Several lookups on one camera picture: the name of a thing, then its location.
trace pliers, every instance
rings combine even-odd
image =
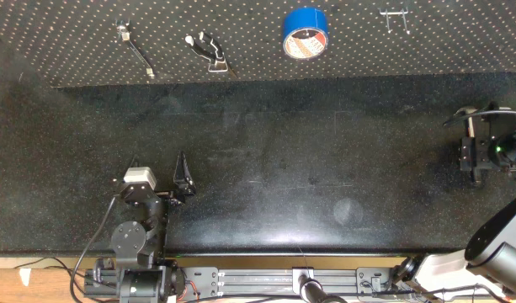
[[[184,41],[196,55],[204,57],[209,61],[209,72],[229,72],[230,76],[237,78],[237,75],[227,63],[226,58],[224,57],[224,52],[218,42],[204,32],[199,32],[199,40],[206,45],[211,45],[213,49],[215,49],[215,54],[208,52],[207,50],[204,50],[203,47],[199,46],[193,36],[187,35],[184,37]]]

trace metal clamp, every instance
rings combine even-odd
[[[125,42],[130,49],[136,54],[138,59],[140,59],[141,63],[146,66],[147,76],[150,79],[155,78],[155,73],[153,72],[153,68],[151,64],[146,60],[146,58],[140,53],[140,51],[132,44],[130,40],[130,30],[129,30],[130,20],[125,22],[123,20],[115,21],[115,26],[117,27],[117,40],[122,40]]]
[[[227,63],[227,60],[224,57],[224,52],[222,51],[221,45],[218,44],[218,42],[216,42],[210,35],[204,32],[199,32],[199,40],[206,45],[210,45],[214,49],[215,54],[208,52],[207,50],[204,50],[203,47],[199,46],[193,36],[187,35],[184,37],[184,41],[196,55],[209,61],[208,71],[229,72],[230,76],[237,78],[237,75],[230,68],[230,65]]]
[[[409,29],[407,29],[406,13],[409,13],[409,11],[407,9],[404,11],[403,8],[399,12],[390,12],[390,13],[388,12],[388,10],[385,10],[385,12],[382,12],[381,9],[379,9],[379,14],[381,16],[386,16],[386,29],[389,31],[389,34],[392,31],[390,21],[389,21],[389,15],[401,15],[402,19],[403,19],[403,26],[406,29],[406,33],[408,35],[411,34]]]

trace blue tape roll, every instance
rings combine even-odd
[[[295,59],[310,59],[327,48],[325,14],[316,8],[299,8],[284,20],[284,51]]]

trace pegboard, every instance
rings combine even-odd
[[[285,16],[316,7],[327,15],[329,45],[309,61],[282,49]],[[379,9],[405,8],[391,16]],[[115,20],[152,64],[149,80],[116,40]],[[217,39],[237,80],[516,72],[516,0],[270,1],[0,0],[0,37],[54,87],[232,81],[207,72],[184,43],[201,30]]]

